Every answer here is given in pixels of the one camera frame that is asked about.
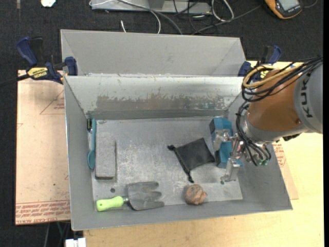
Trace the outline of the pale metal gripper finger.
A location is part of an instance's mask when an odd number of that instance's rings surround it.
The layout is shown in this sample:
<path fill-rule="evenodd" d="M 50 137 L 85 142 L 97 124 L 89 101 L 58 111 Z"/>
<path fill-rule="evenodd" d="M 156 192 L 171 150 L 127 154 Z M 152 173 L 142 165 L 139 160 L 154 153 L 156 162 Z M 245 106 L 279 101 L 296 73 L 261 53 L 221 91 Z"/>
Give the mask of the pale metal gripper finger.
<path fill-rule="evenodd" d="M 242 165 L 243 164 L 240 160 L 237 160 L 235 158 L 229 158 L 226 163 L 226 172 L 224 176 L 221 177 L 221 184 L 230 181 L 235 181 Z"/>
<path fill-rule="evenodd" d="M 220 149 L 222 143 L 228 143 L 232 140 L 229 129 L 219 129 L 214 132 L 214 149 Z"/>

